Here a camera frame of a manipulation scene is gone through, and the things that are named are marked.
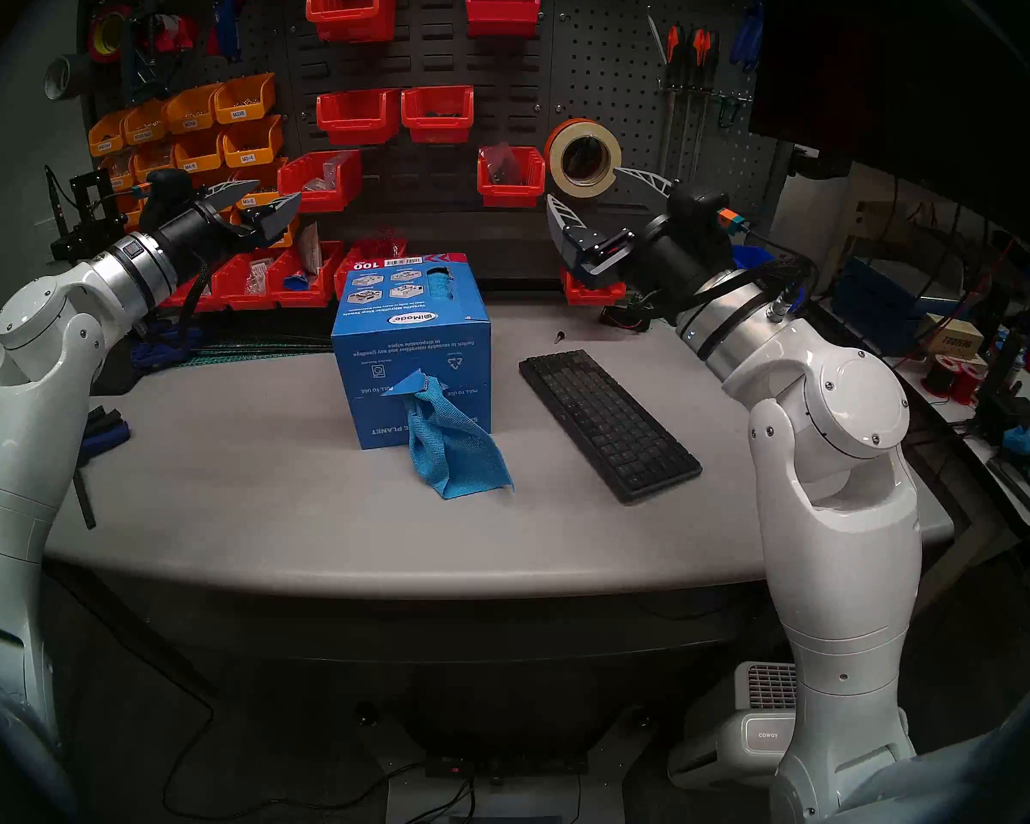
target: vent grille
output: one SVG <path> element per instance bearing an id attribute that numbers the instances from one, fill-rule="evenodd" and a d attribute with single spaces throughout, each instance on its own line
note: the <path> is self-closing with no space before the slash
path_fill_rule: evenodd
<path id="1" fill-rule="evenodd" d="M 796 709 L 797 672 L 793 664 L 753 664 L 748 667 L 751 709 Z"/>

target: screwdriver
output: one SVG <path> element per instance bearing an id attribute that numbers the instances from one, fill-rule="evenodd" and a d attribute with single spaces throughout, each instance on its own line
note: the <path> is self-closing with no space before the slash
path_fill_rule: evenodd
<path id="1" fill-rule="evenodd" d="M 683 50 L 686 58 L 686 114 L 683 117 L 683 144 L 679 148 L 679 159 L 676 163 L 676 179 L 679 179 L 680 173 L 682 173 L 683 147 L 686 145 L 686 136 L 691 131 L 691 103 L 694 100 L 695 91 L 701 88 L 706 54 L 710 52 L 710 34 L 706 29 L 695 29 L 687 40 L 690 44 Z"/>
<path id="2" fill-rule="evenodd" d="M 706 36 L 706 58 L 701 63 L 701 118 L 698 121 L 698 134 L 694 139 L 694 153 L 691 156 L 691 177 L 698 170 L 698 153 L 701 151 L 701 136 L 706 134 L 706 111 L 710 108 L 710 95 L 714 90 L 714 80 L 717 77 L 717 62 L 721 60 L 721 36 L 713 31 Z"/>
<path id="3" fill-rule="evenodd" d="M 667 30 L 667 48 L 664 53 L 667 67 L 664 69 L 664 87 L 667 89 L 667 113 L 664 117 L 663 137 L 660 139 L 660 159 L 656 170 L 660 176 L 665 175 L 667 167 L 667 147 L 672 143 L 672 126 L 676 119 L 676 94 L 682 91 L 683 74 L 686 71 L 686 56 L 683 52 L 682 26 L 673 26 Z"/>

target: wall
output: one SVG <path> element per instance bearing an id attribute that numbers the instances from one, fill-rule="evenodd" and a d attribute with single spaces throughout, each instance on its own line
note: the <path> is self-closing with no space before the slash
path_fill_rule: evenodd
<path id="1" fill-rule="evenodd" d="M 65 191 L 69 177 L 91 167 L 79 102 L 50 102 L 41 90 L 54 57 L 75 52 L 76 24 L 77 0 L 34 0 L 0 47 L 0 308 L 53 270 L 57 226 L 42 166 Z"/>

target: tape roll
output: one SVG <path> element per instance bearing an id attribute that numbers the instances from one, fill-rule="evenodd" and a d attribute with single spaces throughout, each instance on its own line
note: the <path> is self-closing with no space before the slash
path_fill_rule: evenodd
<path id="1" fill-rule="evenodd" d="M 594 198 L 614 184 L 621 145 L 609 129 L 577 117 L 553 131 L 546 141 L 546 169 L 560 191 L 574 198 Z"/>

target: spool of wire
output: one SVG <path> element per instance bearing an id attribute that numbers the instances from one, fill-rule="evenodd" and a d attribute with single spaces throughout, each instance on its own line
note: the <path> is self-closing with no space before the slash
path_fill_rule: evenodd
<path id="1" fill-rule="evenodd" d="M 961 373 L 961 362 L 947 357 L 945 353 L 936 353 L 934 357 L 930 371 L 919 383 L 932 396 L 947 398 Z"/>
<path id="2" fill-rule="evenodd" d="M 958 380 L 953 385 L 950 398 L 957 401 L 959 405 L 973 404 L 973 393 L 976 392 L 981 383 L 984 383 L 984 377 L 986 377 L 984 371 L 968 365 L 968 363 L 962 363 L 961 373 L 959 373 Z"/>

